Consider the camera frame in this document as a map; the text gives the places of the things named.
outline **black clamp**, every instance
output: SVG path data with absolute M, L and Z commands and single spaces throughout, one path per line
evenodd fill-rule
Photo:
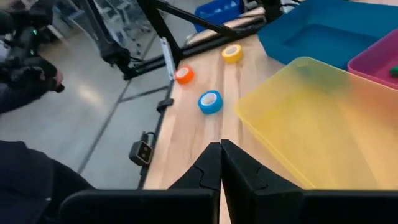
M 138 166 L 148 166 L 154 155 L 153 148 L 148 145 L 148 134 L 155 135 L 152 132 L 142 132 L 140 140 L 136 141 L 130 150 L 129 158 Z
M 174 99 L 173 99 L 173 98 L 164 99 L 164 100 L 160 101 L 160 102 L 157 104 L 156 110 L 157 110 L 157 112 L 161 113 L 161 112 L 163 112 L 164 110 L 166 110 L 166 108 L 167 108 L 168 106 L 173 105 L 173 103 L 174 103 Z

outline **pink plastic bin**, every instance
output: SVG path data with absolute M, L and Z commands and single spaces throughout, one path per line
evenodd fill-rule
M 398 29 L 374 43 L 348 62 L 348 71 L 398 90 L 398 78 L 390 69 L 398 65 Z

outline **plastic bin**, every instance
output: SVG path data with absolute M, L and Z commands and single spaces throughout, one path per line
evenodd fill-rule
M 236 112 L 307 189 L 398 188 L 398 91 L 300 57 Z
M 348 71 L 398 89 L 398 78 L 390 75 L 392 67 L 398 65 L 398 29 L 387 34 L 355 58 L 349 61 Z
M 236 19 L 243 13 L 241 0 L 215 0 L 197 7 L 195 15 L 206 19 L 212 24 L 220 25 Z M 197 32 L 205 30 L 204 27 L 194 24 Z
M 347 63 L 398 27 L 398 7 L 342 0 L 306 0 L 258 32 L 267 55 L 288 64 L 308 56 Z

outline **tape roll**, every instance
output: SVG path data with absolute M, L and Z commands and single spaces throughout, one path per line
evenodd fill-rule
M 239 44 L 233 44 L 227 46 L 222 54 L 226 63 L 236 63 L 243 57 L 243 50 Z
M 186 84 L 190 82 L 195 76 L 191 67 L 185 65 L 180 67 L 175 73 L 174 78 L 179 84 Z
M 218 91 L 210 90 L 202 94 L 198 106 L 204 114 L 213 114 L 223 107 L 223 99 Z

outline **blue tape roll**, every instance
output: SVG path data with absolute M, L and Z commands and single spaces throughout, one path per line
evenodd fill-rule
M 202 94 L 198 106 L 204 114 L 213 114 L 223 107 L 223 99 L 218 91 L 210 90 Z

